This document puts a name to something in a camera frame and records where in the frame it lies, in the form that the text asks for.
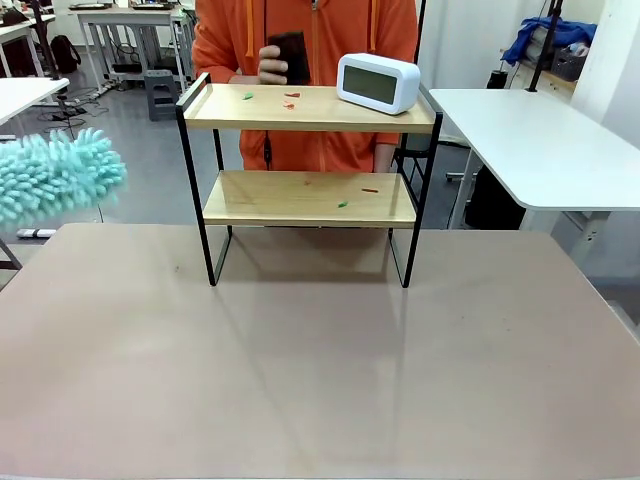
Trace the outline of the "person's right hand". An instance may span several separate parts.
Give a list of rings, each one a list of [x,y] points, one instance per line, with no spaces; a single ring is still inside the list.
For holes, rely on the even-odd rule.
[[[276,45],[267,45],[259,51],[258,80],[264,85],[286,85],[288,63],[280,58]]]

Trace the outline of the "black cup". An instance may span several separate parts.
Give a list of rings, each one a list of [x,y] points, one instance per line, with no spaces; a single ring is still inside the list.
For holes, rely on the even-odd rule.
[[[287,64],[285,77],[288,85],[309,85],[311,73],[302,31],[286,32],[269,36],[269,46],[280,50],[278,59]]]

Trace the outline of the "teal chenille duster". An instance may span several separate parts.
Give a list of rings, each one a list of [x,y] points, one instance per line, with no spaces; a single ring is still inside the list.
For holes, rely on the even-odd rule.
[[[73,138],[52,130],[0,143],[0,231],[93,208],[127,181],[127,167],[101,130]]]

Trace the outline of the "person in orange hoodie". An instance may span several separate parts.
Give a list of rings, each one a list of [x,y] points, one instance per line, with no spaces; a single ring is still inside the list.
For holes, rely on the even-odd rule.
[[[269,36],[302,31],[311,84],[333,86],[339,60],[372,53],[411,62],[418,39],[414,0],[195,0],[192,62],[215,83],[260,84]],[[247,170],[374,172],[377,144],[395,133],[244,131]]]

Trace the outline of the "white digital clock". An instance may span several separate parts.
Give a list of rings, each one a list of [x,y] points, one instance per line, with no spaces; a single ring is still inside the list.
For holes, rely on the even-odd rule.
[[[396,116],[416,104],[420,80],[414,63],[355,53],[339,60],[336,89],[343,101]]]

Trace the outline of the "grey step stool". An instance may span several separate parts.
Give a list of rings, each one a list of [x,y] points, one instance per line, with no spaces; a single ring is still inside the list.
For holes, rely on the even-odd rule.
[[[144,74],[148,116],[151,121],[175,117],[178,91],[170,70],[147,70]]]

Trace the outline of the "white background desk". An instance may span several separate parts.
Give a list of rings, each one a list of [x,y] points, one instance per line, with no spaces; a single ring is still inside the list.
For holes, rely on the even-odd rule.
[[[191,45],[195,10],[179,3],[167,8],[110,6],[73,11],[84,41],[89,65],[102,96],[123,81],[142,81],[147,71],[166,61],[167,67],[186,90],[192,82]]]

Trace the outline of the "thin black pole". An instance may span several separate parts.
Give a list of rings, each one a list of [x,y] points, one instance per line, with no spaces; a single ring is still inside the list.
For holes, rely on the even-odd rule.
[[[420,70],[420,87],[423,87],[423,71],[420,66],[420,55],[422,53],[422,44],[424,40],[425,29],[425,15],[427,10],[428,0],[420,0],[417,4],[418,7],[418,39],[416,43],[416,49],[414,53],[414,63]]]

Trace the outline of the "black backpack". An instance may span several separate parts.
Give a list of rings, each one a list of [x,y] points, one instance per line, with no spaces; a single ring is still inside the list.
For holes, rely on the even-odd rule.
[[[82,63],[78,51],[65,35],[56,35],[51,40],[51,51],[61,74],[77,71]]]

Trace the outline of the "small white table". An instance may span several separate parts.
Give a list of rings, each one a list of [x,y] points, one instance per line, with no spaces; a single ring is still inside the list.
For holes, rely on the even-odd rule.
[[[0,78],[0,125],[68,85],[66,78]]]

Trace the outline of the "black bin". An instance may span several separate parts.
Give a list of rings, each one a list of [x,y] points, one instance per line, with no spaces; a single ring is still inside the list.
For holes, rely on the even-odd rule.
[[[480,230],[518,230],[524,214],[525,209],[513,200],[491,171],[482,166],[466,208],[465,223]]]

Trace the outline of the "large white table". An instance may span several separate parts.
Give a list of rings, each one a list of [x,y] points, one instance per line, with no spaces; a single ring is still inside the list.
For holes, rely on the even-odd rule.
[[[551,233],[566,215],[584,264],[613,212],[640,212],[640,149],[544,92],[432,89],[470,147],[449,226],[459,227],[475,170],[486,166],[526,212],[521,229]]]

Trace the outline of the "black stand pole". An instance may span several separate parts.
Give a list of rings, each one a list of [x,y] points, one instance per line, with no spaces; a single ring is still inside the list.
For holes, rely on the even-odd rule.
[[[538,61],[535,66],[533,76],[527,88],[528,92],[535,93],[537,91],[537,84],[541,76],[541,72],[543,70],[543,64],[545,63],[546,58],[548,57],[550,48],[553,44],[555,30],[557,27],[558,20],[561,16],[563,1],[564,0],[550,0],[548,13],[551,17],[551,21],[550,21],[549,28],[547,29],[547,34],[546,34]]]

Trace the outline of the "grey crate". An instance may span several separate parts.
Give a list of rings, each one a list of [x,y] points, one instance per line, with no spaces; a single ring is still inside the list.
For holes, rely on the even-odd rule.
[[[558,49],[551,64],[551,73],[565,81],[575,82],[579,79],[589,53],[586,45]]]

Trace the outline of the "two-tier wooden shelf black frame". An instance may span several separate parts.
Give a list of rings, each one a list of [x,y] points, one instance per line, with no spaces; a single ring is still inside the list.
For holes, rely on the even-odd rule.
[[[299,92],[300,98],[284,94]],[[247,93],[253,98],[243,100]],[[284,108],[292,102],[295,109]],[[276,87],[220,84],[201,75],[176,103],[176,117],[196,214],[208,280],[217,285],[236,227],[311,227],[384,229],[393,243],[398,229],[411,233],[405,258],[393,255],[400,283],[408,287],[417,253],[429,183],[443,115],[424,100],[391,116],[347,103],[327,86]],[[201,199],[189,131],[208,129],[218,175],[207,199]],[[387,132],[403,137],[427,135],[427,149],[401,145],[394,173],[313,173],[228,171],[220,132]],[[377,189],[366,193],[362,188]],[[348,202],[338,208],[341,202]]]

